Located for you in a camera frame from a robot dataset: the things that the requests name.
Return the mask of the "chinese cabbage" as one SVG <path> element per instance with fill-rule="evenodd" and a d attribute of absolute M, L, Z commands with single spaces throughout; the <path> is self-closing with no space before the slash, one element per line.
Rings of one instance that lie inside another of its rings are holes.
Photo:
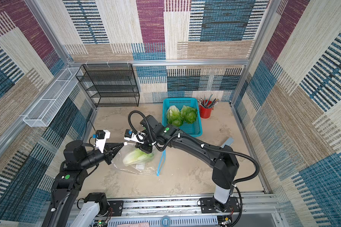
<path fill-rule="evenodd" d="M 197 109 L 189 106 L 183 106 L 181 109 L 181 117 L 186 123 L 193 124 L 198 118 Z"/>
<path fill-rule="evenodd" d="M 181 127 L 184 123 L 183 117 L 181 116 L 181 112 L 176 106 L 169 107 L 166 113 L 166 117 L 168 123 L 173 126 Z"/>

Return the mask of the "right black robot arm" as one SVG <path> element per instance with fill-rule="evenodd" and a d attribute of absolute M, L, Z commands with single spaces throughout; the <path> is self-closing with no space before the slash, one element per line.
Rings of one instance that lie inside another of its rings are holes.
<path fill-rule="evenodd" d="M 128 115 L 128 123 L 133 132 L 136 132 L 131 117 L 139 114 L 143 120 L 140 122 L 145 129 L 142 131 L 143 141 L 139 148 L 145 153 L 151 153 L 153 148 L 163 152 L 167 147 L 180 149 L 208 164 L 212 169 L 212 180 L 216 185 L 214 192 L 214 209 L 218 212 L 226 212 L 227 202 L 232 191 L 240 182 L 249 181 L 258 176 L 260 166 L 252 157 L 240 152 L 235 152 L 230 146 L 214 146 L 203 142 L 180 128 L 168 124 L 159 123 L 152 115 L 144 115 L 138 110 L 133 110 Z M 255 167 L 253 174 L 247 177 L 235 179 L 239 168 L 237 156 L 251 161 Z"/>

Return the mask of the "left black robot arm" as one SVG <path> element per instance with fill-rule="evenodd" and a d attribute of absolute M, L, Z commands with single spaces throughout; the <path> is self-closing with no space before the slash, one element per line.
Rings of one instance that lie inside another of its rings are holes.
<path fill-rule="evenodd" d="M 124 143 L 105 143 L 101 152 L 89 143 L 76 140 L 68 143 L 63 151 L 65 161 L 55 177 L 51 191 L 51 203 L 43 221 L 43 227 L 64 227 L 70 216 L 85 179 L 90 175 L 87 170 L 98 166 L 102 161 L 111 164 Z"/>

